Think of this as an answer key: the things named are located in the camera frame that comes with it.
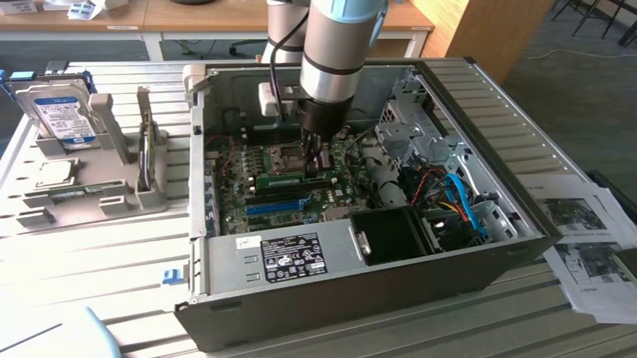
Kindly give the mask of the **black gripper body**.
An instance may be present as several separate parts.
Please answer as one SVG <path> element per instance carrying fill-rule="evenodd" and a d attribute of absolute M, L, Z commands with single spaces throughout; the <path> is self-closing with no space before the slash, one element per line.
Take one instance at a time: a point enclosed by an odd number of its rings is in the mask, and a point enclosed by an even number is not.
<path fill-rule="evenodd" d="M 330 142 L 346 125 L 353 98 L 339 102 L 323 102 L 309 99 L 301 104 L 301 124 L 303 129 Z"/>

